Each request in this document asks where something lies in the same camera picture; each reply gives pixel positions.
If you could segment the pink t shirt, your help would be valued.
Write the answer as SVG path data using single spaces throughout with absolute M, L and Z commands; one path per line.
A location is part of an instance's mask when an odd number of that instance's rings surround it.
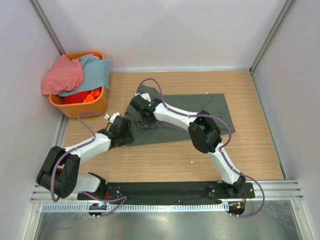
M 63 92 L 75 91 L 84 81 L 84 71 L 78 58 L 69 59 L 61 55 L 54 66 L 41 81 L 43 96 L 58 95 Z

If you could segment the red orange t shirt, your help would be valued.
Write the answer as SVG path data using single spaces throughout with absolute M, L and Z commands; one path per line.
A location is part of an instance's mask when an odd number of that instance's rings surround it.
M 89 91 L 78 92 L 66 97 L 61 100 L 62 105 L 66 104 L 79 104 L 79 103 L 89 103 L 96 100 L 102 93 L 102 88 L 96 88 Z

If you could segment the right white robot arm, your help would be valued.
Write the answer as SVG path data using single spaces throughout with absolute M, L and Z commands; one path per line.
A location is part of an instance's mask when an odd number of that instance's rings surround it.
M 162 121 L 186 130 L 194 148 L 207 154 L 218 168 L 226 194 L 237 198 L 243 193 L 246 178 L 226 152 L 221 130 L 215 122 L 217 117 L 204 110 L 200 113 L 190 112 L 166 104 L 160 99 L 150 100 L 147 93 L 137 93 L 130 105 L 146 120 Z

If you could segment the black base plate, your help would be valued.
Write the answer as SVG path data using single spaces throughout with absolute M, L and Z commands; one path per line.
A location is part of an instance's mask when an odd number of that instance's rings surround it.
M 223 199 L 253 199 L 253 184 L 246 182 L 243 192 L 231 196 L 221 181 L 197 182 L 109 182 L 91 195 L 114 200 L 126 196 L 126 205 L 210 205 Z

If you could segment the dark grey t shirt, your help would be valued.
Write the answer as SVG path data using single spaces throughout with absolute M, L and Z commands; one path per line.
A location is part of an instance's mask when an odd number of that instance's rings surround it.
M 125 117 L 131 121 L 130 130 L 133 135 L 133 142 L 129 143 L 129 146 L 190 140 L 189 123 L 195 120 L 193 115 L 201 114 L 202 111 L 218 118 L 214 122 L 222 135 L 236 132 L 225 95 L 222 93 L 165 95 L 164 100 L 170 109 L 183 115 L 168 111 L 160 104 L 152 113 L 157 119 L 151 120 L 143 118 L 131 105 L 127 107 Z

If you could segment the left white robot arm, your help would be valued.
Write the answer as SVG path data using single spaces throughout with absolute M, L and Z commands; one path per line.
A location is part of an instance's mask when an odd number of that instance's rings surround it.
M 36 183 L 50 191 L 51 199 L 57 202 L 73 193 L 79 199 L 105 200 L 108 197 L 106 180 L 95 174 L 79 174 L 79 168 L 93 157 L 133 142 L 131 121 L 119 115 L 106 115 L 109 123 L 106 128 L 93 133 L 93 136 L 76 145 L 62 148 L 52 147 L 36 177 Z

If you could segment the orange plastic tub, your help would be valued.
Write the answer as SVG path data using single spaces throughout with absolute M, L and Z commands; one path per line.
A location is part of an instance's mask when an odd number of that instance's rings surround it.
M 82 51 L 82 52 L 72 52 L 67 53 L 66 56 L 70 59 L 78 59 L 85 55 L 94 55 L 98 57 L 100 60 L 104 60 L 105 56 L 102 52 L 92 50 L 92 51 Z M 86 111 L 96 111 L 105 113 L 108 106 L 108 96 L 107 96 L 107 88 L 102 86 L 100 87 L 100 95 L 91 102 L 81 102 L 81 103 L 73 103 L 73 104 L 61 104 L 62 97 L 59 95 L 49 95 L 48 100 L 50 104 L 59 109 L 66 117 L 69 119 L 76 119 L 78 115 L 82 112 Z

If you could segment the light blue t shirt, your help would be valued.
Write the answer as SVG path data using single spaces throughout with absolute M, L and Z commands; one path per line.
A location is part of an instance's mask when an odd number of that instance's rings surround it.
M 110 59 L 99 59 L 98 57 L 87 54 L 79 58 L 83 70 L 83 82 L 73 91 L 59 93 L 61 97 L 68 97 L 80 92 L 91 91 L 99 87 L 110 88 L 109 68 Z

